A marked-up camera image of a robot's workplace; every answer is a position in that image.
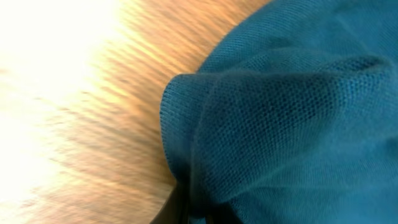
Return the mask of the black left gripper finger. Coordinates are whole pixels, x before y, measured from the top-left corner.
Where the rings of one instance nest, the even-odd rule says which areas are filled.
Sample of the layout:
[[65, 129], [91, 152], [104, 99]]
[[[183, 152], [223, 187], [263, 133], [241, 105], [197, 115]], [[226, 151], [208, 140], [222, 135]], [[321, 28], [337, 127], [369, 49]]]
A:
[[177, 183], [150, 224], [189, 224], [188, 187]]

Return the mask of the blue t-shirt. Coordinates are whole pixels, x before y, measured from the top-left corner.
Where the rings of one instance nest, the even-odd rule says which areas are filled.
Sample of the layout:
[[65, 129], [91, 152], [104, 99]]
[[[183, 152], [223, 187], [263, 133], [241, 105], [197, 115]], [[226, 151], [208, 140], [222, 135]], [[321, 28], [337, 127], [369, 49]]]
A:
[[189, 223], [397, 222], [397, 1], [272, 1], [160, 104]]

